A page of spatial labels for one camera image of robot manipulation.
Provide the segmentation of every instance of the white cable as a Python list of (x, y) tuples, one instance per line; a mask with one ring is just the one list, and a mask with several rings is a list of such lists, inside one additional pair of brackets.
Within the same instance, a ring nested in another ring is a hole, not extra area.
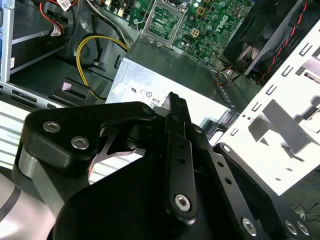
[(93, 4), (90, 2), (90, 0), (86, 0), (86, 2), (89, 4), (90, 8), (91, 8), (93, 11), (95, 11), (100, 17), (102, 17), (103, 19), (109, 21), (113, 26), (116, 27), (116, 29), (119, 31), (121, 37), (122, 37), (123, 40), (124, 40), (124, 44), (129, 47), (129, 45), (128, 45), (128, 43), (127, 43), (127, 40), (126, 40), (126, 38), (125, 38), (125, 36), (124, 36), (124, 33), (122, 32), (122, 30), (120, 29), (120, 27), (118, 27), (110, 18), (108, 18), (107, 16), (105, 16), (105, 15), (103, 15), (101, 12), (99, 12), (99, 11), (95, 8), (95, 6), (93, 6)]

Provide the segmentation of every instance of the red wire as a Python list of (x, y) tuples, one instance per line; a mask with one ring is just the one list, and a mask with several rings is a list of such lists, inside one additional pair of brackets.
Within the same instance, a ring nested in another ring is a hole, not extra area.
[(308, 5), (308, 1), (306, 0), (306, 1), (304, 2), (304, 8), (303, 8), (302, 12), (301, 12), (300, 15), (299, 15), (298, 22), (293, 26), (293, 29), (292, 29), (291, 34), (290, 34), (289, 37), (285, 40), (283, 46), (280, 47), (280, 49), (279, 49), (279, 51), (277, 52), (277, 54), (273, 57), (272, 63), (271, 63), (271, 64), (269, 65), (269, 67), (268, 67), (268, 71), (267, 71), (265, 74), (263, 74), (263, 76), (261, 77), (261, 79), (258, 80), (257, 84), (260, 84), (260, 82), (264, 80), (265, 76), (270, 72), (271, 67), (276, 63), (277, 56), (280, 55), (280, 53), (282, 52), (282, 50), (288, 45), (288, 42), (290, 41), (291, 37), (295, 34), (296, 29), (297, 29), (297, 26), (298, 26), (298, 24), (301, 23), (301, 20), (302, 20), (302, 17), (303, 17), (303, 15), (304, 15), (304, 12), (305, 12), (306, 9), (307, 9), (307, 5)]
[(75, 6), (77, 4), (78, 0), (74, 0), (71, 4), (71, 6)]
[(47, 17), (47, 15), (45, 15), (45, 13), (44, 13), (44, 11), (43, 11), (43, 9), (42, 9), (42, 6), (43, 6), (43, 5), (42, 5), (42, 2), (41, 2), (40, 5), (39, 5), (39, 8), (40, 8), (40, 12), (41, 12), (42, 16), (43, 16), (45, 19), (47, 19), (49, 22), (51, 22), (51, 23), (53, 23), (53, 24), (56, 24), (56, 25), (60, 28), (61, 33), (64, 34), (64, 28), (62, 27), (62, 25), (61, 25), (60, 23), (58, 23), (57, 21), (52, 20), (51, 18)]

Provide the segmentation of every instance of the green circuit board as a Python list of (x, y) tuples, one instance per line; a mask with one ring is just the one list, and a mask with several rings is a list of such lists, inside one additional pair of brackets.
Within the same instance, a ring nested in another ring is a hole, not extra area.
[(223, 53), (253, 4), (252, 0), (202, 0), (198, 7), (191, 5), (173, 45), (205, 62), (215, 60)]
[(155, 7), (151, 17), (149, 30), (158, 36), (169, 40), (179, 22), (179, 17), (161, 6)]
[(135, 1), (133, 8), (131, 10), (131, 16), (130, 16), (130, 22), (135, 24), (134, 21), (137, 20), (138, 22), (142, 22), (144, 19), (144, 16), (146, 12), (150, 9), (150, 3), (153, 2), (153, 0), (137, 0)]
[(107, 1), (110, 5), (104, 9), (134, 25), (139, 22), (140, 29), (148, 17), (152, 18), (149, 31), (165, 40), (177, 30), (173, 47), (213, 65), (254, 5), (253, 0), (175, 0), (178, 5), (188, 6), (177, 29), (179, 16), (169, 9), (156, 5), (150, 13), (155, 1), (173, 6), (168, 2), (173, 0), (105, 0), (106, 4)]

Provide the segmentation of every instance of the wire connector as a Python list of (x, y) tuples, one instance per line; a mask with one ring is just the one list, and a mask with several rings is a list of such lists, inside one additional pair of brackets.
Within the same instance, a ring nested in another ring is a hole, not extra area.
[(105, 64), (102, 61), (93, 61), (93, 67), (100, 69), (101, 71), (106, 71), (107, 68), (105, 67)]

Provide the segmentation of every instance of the printed symbol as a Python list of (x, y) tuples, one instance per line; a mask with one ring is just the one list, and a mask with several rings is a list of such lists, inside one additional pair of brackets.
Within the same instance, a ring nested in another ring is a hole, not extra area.
[(150, 107), (151, 108), (156, 107), (159, 105), (159, 103), (160, 103), (160, 101), (154, 98), (154, 99), (152, 99), (152, 101), (150, 103)]

